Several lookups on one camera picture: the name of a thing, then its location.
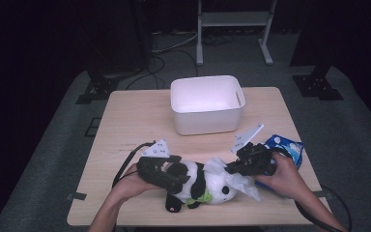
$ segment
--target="panda plush toy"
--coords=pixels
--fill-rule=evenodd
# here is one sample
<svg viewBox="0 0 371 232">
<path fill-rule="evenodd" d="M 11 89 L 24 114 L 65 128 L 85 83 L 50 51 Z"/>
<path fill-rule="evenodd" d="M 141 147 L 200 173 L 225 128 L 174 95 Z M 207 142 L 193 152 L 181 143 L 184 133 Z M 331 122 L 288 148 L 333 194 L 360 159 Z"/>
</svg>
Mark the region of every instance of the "panda plush toy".
<svg viewBox="0 0 371 232">
<path fill-rule="evenodd" d="M 167 192 L 165 208 L 178 213 L 183 205 L 195 209 L 201 203 L 219 204 L 233 199 L 238 191 L 260 201 L 258 189 L 251 177 L 225 171 L 226 163 L 220 158 L 209 159 L 205 164 L 182 160 L 169 163 L 165 172 L 173 176 L 189 176 L 189 180 L 177 189 L 177 194 Z"/>
</svg>

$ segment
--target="stand base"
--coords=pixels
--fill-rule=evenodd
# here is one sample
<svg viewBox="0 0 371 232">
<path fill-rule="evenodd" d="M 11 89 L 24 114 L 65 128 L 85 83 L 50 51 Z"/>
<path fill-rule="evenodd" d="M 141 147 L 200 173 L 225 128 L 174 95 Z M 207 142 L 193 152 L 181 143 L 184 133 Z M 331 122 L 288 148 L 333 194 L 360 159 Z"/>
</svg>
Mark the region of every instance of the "stand base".
<svg viewBox="0 0 371 232">
<path fill-rule="evenodd" d="M 340 93 L 336 89 L 332 89 L 324 77 L 294 75 L 293 79 L 297 83 L 303 97 L 318 97 L 321 101 L 343 100 Z"/>
</svg>

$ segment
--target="white container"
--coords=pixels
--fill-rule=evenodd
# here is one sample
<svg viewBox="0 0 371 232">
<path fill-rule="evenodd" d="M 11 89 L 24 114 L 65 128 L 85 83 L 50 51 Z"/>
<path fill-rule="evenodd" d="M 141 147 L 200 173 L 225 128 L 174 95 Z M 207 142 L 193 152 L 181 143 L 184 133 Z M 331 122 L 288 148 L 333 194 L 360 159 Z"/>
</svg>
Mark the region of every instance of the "white container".
<svg viewBox="0 0 371 232">
<path fill-rule="evenodd" d="M 234 131 L 245 105 L 240 83 L 231 75 L 177 79 L 170 95 L 181 135 Z"/>
</svg>

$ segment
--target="wooden table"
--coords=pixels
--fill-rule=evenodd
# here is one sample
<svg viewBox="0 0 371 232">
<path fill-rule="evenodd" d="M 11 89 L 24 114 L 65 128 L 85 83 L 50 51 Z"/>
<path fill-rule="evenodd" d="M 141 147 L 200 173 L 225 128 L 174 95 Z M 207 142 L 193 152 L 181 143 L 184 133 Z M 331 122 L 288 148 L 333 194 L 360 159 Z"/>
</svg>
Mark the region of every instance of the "wooden table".
<svg viewBox="0 0 371 232">
<path fill-rule="evenodd" d="M 243 88 L 246 105 L 239 127 L 232 132 L 181 136 L 175 132 L 170 90 L 116 91 L 110 95 L 92 150 L 76 192 L 87 194 L 74 199 L 68 216 L 70 225 L 90 225 L 113 178 L 126 157 L 138 145 L 165 138 L 171 154 L 183 160 L 204 163 L 212 157 L 225 162 L 236 159 L 230 152 L 236 133 L 262 123 L 265 127 L 253 143 L 265 142 L 273 134 L 300 141 L 281 93 L 274 87 Z M 300 175 L 312 190 L 321 190 L 306 152 Z M 141 156 L 139 151 L 132 162 Z M 177 214 L 164 208 L 164 189 L 151 190 L 126 202 L 117 224 L 122 226 L 220 226 L 309 224 L 294 202 L 259 188 L 261 202 L 239 193 L 220 205 L 202 204 Z"/>
</svg>

